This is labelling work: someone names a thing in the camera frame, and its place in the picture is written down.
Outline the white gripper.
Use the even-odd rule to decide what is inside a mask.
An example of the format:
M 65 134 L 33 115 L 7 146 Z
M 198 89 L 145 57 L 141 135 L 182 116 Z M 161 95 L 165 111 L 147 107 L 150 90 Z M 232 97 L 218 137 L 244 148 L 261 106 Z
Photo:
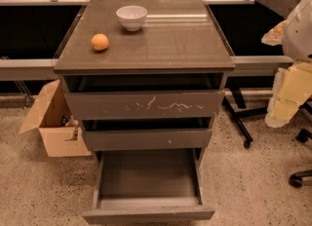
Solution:
M 279 22 L 261 38 L 268 46 L 282 44 L 285 56 L 312 61 L 312 0 L 301 0 L 286 20 Z M 273 82 L 265 123 L 271 128 L 288 124 L 299 107 L 312 95 L 312 64 L 300 62 L 279 68 Z

